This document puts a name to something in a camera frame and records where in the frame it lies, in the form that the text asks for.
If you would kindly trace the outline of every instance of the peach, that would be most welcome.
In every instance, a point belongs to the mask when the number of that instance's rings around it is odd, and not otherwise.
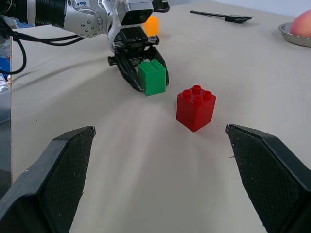
[[[302,13],[294,20],[291,34],[311,38],[311,10]]]

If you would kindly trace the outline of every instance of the wire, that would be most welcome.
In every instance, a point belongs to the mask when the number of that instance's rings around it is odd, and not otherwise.
[[[73,43],[76,43],[80,40],[83,40],[83,38],[78,37],[77,35],[72,35],[72,36],[67,36],[67,37],[60,37],[60,38],[52,38],[52,39],[39,39],[39,38],[35,38],[33,36],[30,35],[26,35],[23,33],[19,33],[19,32],[14,32],[9,25],[7,25],[7,23],[0,17],[0,24],[4,27],[0,27],[0,31],[4,32],[6,35],[11,36],[13,38],[14,41],[16,41],[20,47],[20,50],[22,52],[22,56],[23,56],[23,63],[21,65],[21,67],[16,70],[16,71],[4,71],[4,70],[0,70],[0,73],[2,74],[18,74],[20,72],[22,72],[27,64],[27,55],[26,55],[26,51],[25,48],[23,46],[23,44],[21,43],[20,40],[26,40],[26,41],[33,41],[33,42],[40,42],[40,43],[44,43],[47,45],[52,45],[52,46],[67,46],[67,45],[71,45]],[[71,40],[65,43],[54,43],[57,41],[64,41],[64,40]]]

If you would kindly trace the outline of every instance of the red lego block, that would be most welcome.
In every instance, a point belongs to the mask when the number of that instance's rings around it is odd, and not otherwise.
[[[195,132],[212,121],[216,96],[199,85],[177,96],[176,119]]]

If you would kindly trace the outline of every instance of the white table surface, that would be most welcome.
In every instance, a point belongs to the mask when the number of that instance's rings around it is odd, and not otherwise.
[[[189,10],[254,18],[238,25]],[[290,17],[215,2],[158,17],[171,84],[151,97],[108,65],[104,35],[63,48],[23,42],[27,68],[12,92],[14,180],[54,137],[95,125],[71,233],[264,233],[225,127],[277,135],[311,167],[311,49],[281,37],[277,28]],[[70,35],[49,26],[23,31]],[[13,69],[20,54],[14,44]],[[175,119],[177,94],[194,84],[217,96],[213,121],[196,133]]]

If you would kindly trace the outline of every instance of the metal plate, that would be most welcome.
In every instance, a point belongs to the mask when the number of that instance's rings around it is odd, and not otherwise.
[[[290,34],[291,25],[292,23],[284,23],[279,26],[279,30],[282,32],[284,39],[296,45],[311,47],[311,38]]]

